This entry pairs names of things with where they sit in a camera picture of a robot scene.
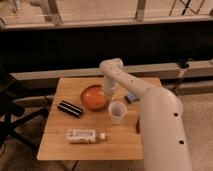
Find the orange bowl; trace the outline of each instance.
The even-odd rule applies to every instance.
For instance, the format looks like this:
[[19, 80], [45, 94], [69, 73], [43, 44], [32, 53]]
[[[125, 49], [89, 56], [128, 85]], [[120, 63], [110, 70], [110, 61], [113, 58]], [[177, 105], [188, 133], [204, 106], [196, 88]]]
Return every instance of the orange bowl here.
[[87, 87], [81, 93], [81, 101], [87, 109], [93, 111], [103, 109], [108, 103], [108, 99], [99, 84]]

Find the chair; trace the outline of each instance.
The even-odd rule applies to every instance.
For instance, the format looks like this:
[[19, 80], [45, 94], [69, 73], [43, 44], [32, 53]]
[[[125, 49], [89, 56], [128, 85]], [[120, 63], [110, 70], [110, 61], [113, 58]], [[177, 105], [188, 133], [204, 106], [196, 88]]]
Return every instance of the chair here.
[[18, 134], [15, 129], [36, 116], [42, 115], [47, 117], [47, 108], [42, 108], [16, 121], [12, 122], [11, 120], [11, 115], [20, 117], [25, 111], [22, 106], [15, 104], [13, 101], [18, 98], [28, 97], [28, 95], [30, 95], [30, 91], [8, 74], [0, 65], [0, 117], [4, 117], [0, 121], [0, 148], [7, 137], [12, 136], [33, 150], [38, 149], [37, 145]]

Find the wooden surface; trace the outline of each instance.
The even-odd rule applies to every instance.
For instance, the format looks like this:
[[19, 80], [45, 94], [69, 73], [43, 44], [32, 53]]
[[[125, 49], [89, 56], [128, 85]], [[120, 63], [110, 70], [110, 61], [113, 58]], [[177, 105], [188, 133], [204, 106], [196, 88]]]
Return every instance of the wooden surface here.
[[[158, 78], [144, 78], [161, 86]], [[140, 160], [143, 159], [141, 135], [136, 133], [138, 102], [127, 104], [128, 112], [120, 125], [111, 122], [107, 110], [91, 112], [81, 103], [81, 92], [90, 85], [101, 84], [102, 78], [61, 78], [54, 96], [38, 152], [38, 160]], [[124, 101], [127, 90], [119, 87], [113, 100]], [[61, 100], [83, 108], [76, 119], [57, 109]], [[95, 144], [69, 144], [69, 129], [95, 129], [106, 133], [107, 140]]]

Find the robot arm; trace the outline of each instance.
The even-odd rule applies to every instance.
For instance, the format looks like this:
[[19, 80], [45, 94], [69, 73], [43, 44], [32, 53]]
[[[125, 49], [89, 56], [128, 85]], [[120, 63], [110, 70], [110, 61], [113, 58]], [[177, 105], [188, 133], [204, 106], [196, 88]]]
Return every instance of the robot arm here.
[[181, 101], [169, 90], [122, 71], [120, 59], [103, 61], [103, 92], [112, 96], [116, 82], [140, 98], [140, 127], [146, 171], [192, 171], [182, 123]]

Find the bottle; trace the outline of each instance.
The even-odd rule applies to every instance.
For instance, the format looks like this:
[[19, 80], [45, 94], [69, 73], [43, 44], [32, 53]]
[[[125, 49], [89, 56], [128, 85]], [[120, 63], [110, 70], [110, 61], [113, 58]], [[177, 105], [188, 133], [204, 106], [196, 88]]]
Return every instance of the bottle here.
[[70, 129], [67, 131], [67, 140], [70, 143], [95, 143], [99, 140], [105, 139], [105, 133], [97, 133], [92, 129]]

